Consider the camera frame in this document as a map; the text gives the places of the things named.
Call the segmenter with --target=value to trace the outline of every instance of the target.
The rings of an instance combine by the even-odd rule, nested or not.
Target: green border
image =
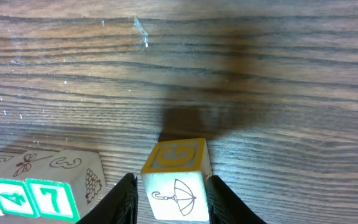
[[[38,211],[37,211],[37,209],[35,209],[35,206],[34,206],[35,203],[33,201],[33,198],[30,196],[29,190],[28,190],[28,188],[27,188],[27,186],[25,185],[24,182],[19,181],[19,180],[0,179],[0,183],[2,183],[2,184],[11,184],[11,185],[19,185],[19,186],[23,187],[25,196],[27,197],[27,199],[28,199],[28,201],[30,203],[33,215],[29,215],[27,213],[13,212],[13,211],[10,211],[10,210],[6,210],[3,207],[3,205],[2,205],[2,203],[0,201],[0,209],[1,209],[1,211],[3,211],[6,214],[20,215],[20,216],[29,217],[29,218],[38,218],[40,216]]]
[[[78,209],[75,205],[73,192],[71,191],[71,187],[69,184],[62,183],[62,182],[50,181],[50,180],[29,179],[29,178],[27,178],[25,181],[26,181],[27,185],[29,186],[31,196],[34,198],[35,206],[37,207],[37,210],[40,213],[41,217],[63,220],[63,221],[68,221],[68,222],[77,222],[78,220],[80,220],[80,214],[78,213]],[[31,184],[42,184],[42,185],[63,187],[66,192],[68,203],[70,203],[70,208],[71,208],[71,211],[73,212],[73,217],[67,217],[64,215],[51,215],[49,213],[42,213],[41,209],[38,206],[38,201],[32,191]]]

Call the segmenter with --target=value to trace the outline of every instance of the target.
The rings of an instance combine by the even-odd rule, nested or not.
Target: green number 4
[[[11,202],[15,203],[18,206],[22,206],[22,202],[25,202],[23,195],[19,195],[19,193],[17,193],[17,192],[14,192],[12,194],[1,193],[0,195],[4,198],[10,200]]]
[[[48,188],[45,188],[45,187],[41,187],[40,190],[41,190],[41,193],[43,195],[46,195],[46,194],[51,195],[53,209],[55,209],[55,212],[60,213],[59,206],[57,205],[57,190],[48,189]]]

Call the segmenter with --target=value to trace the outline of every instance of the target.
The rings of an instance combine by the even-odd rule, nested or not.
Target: wood grain
[[[192,137],[267,223],[358,223],[358,1],[0,1],[0,150],[97,151],[111,189]],[[141,179],[138,223],[171,223]]]

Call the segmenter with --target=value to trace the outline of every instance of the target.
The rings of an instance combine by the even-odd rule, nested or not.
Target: green number 7
[[[52,198],[52,205],[55,212],[60,213],[59,206],[57,205],[57,190],[40,187],[43,195],[50,194]]]

